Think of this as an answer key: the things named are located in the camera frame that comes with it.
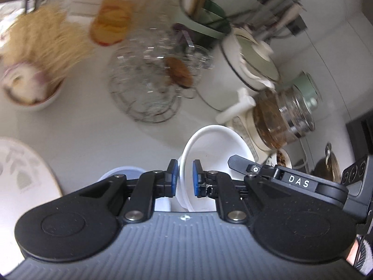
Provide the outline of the person's right hand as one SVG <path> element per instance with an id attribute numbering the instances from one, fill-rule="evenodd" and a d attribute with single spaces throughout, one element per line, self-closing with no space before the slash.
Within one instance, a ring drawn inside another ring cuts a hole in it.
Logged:
<path id="1" fill-rule="evenodd" d="M 369 275 L 372 272 L 372 238 L 357 235 L 346 260 L 361 274 Z"/>

